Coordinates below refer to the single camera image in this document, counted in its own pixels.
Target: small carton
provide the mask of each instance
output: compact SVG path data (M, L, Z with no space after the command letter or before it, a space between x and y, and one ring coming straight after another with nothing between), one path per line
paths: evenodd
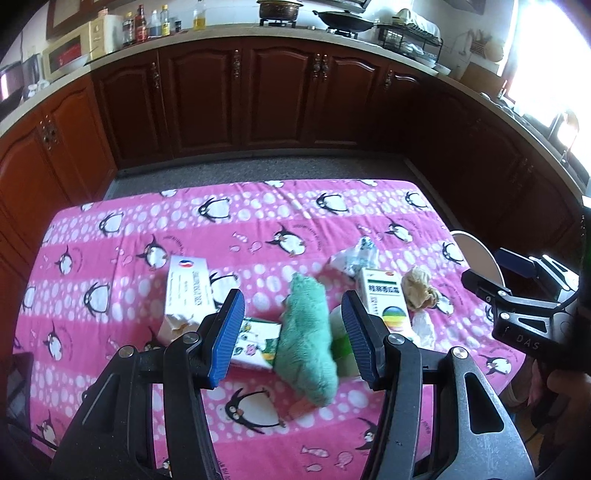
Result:
M205 259L172 255L158 339L168 345L183 333L197 330L203 318L215 312Z
M232 363L255 370L272 370L280 333L280 323L244 318L232 353Z
M368 313L380 317L390 332L417 343L419 338L410 324L401 280L397 272L362 268L357 274L356 290Z

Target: pink tablecloth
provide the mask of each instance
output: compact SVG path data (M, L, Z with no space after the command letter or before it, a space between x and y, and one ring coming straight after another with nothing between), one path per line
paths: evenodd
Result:
M214 297L239 287L250 316L278 320L294 272L326 286L329 307L350 279L329 257L370 236L381 267L401 273L425 265L446 296L429 310L432 348L463 345L497 392L524 356L491 338L485 305L463 289L467 265L419 189L395 180L286 180L234 183L144 194L83 205L56 215L44 238L18 319L17 351L35 357L31 426L59 443L116 350L157 343L170 254L205 257ZM161 385L154 388L158 465L167 458ZM257 393L242 398L243 395ZM216 454L226 478L357 479L371 447L383 393L363 381L341 383L320 409L299 401L273 373L231 367L205 391ZM239 424L226 406L240 403ZM430 448L432 394L424 390L417 454ZM249 424L269 426L258 429Z

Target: bottle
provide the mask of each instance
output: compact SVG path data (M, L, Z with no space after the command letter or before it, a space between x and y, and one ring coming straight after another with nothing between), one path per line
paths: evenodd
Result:
M135 41L134 15L127 12L123 22L123 45L131 45Z
M162 6L160 12L160 23L162 23L162 36L170 35L170 22L168 21L168 5Z
M135 40L143 42L148 39L148 28L146 27L146 17L144 15L144 6L138 7L138 13L135 16Z
M159 37L162 35L162 24L158 16L158 10L152 10L152 17L150 17L150 24L148 26L149 37Z
M197 8L193 11L193 29L203 30L205 28L205 1L197 0Z

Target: window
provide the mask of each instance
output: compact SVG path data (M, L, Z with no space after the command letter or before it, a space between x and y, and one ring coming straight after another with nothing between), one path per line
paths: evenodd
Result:
M591 172L591 48L560 8L525 0L519 13L517 69L508 96L587 182ZM574 112L579 133L564 113Z

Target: cooking pot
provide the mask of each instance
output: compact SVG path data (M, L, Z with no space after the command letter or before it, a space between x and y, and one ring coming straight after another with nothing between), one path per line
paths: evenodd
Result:
M318 15L330 28L345 32L364 32L374 26L373 22L357 15L353 15L348 10L345 10L344 12L317 12L316 10L312 10L312 13Z
M259 17L265 20L283 20L287 22L294 21L297 18L298 11L303 5L300 2L291 2L288 0L257 0L260 4Z

